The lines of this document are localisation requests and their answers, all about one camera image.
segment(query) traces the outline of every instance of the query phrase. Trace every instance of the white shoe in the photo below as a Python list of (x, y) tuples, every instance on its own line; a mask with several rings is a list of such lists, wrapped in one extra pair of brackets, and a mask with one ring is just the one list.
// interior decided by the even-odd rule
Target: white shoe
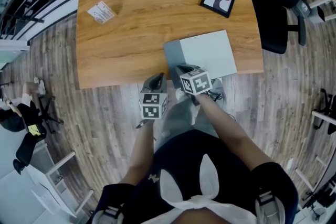
[(45, 95), (46, 94), (46, 88), (44, 86), (44, 81), (42, 79), (39, 80), (38, 90), (40, 92), (40, 95)]
[(188, 98), (188, 96), (185, 94), (184, 91), (181, 90), (181, 88), (178, 88), (176, 90), (175, 95), (178, 103), (181, 103)]

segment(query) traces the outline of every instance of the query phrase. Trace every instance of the yellow tag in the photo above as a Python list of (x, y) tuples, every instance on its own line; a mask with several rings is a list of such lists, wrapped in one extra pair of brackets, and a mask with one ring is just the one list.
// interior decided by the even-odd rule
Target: yellow tag
[(28, 130), (32, 135), (41, 135), (36, 125), (28, 126)]

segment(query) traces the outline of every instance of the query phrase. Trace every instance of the paper card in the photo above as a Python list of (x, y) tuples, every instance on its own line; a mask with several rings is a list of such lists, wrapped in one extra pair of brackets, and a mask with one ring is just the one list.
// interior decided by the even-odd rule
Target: paper card
[(88, 13), (101, 24), (106, 23), (108, 20), (112, 19), (115, 16), (114, 12), (103, 1), (90, 8), (88, 10)]

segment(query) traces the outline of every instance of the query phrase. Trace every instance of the white scarf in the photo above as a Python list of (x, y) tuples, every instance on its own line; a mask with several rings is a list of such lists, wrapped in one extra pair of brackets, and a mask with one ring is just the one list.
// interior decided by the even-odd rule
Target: white scarf
[(180, 214), (188, 209), (208, 208), (231, 224), (256, 224), (257, 218), (250, 211), (232, 204), (221, 204), (213, 201), (219, 193), (218, 173), (215, 165), (205, 154), (202, 159), (200, 171), (200, 187), (203, 195), (191, 197), (184, 201), (181, 191), (173, 177), (166, 171), (161, 171), (160, 191), (161, 197), (174, 209), (155, 218), (143, 222), (143, 224), (169, 224)]

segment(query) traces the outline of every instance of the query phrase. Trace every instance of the short sleeve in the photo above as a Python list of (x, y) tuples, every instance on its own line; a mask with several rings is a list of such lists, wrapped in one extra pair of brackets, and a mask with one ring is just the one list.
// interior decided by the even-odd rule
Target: short sleeve
[(285, 208), (285, 224), (292, 224), (298, 208), (298, 191), (282, 167), (277, 163), (264, 163), (251, 171), (256, 186), (271, 190)]
[(121, 208), (127, 202), (134, 191), (135, 186), (130, 184), (112, 184), (103, 188), (95, 213), (107, 209), (109, 206)]

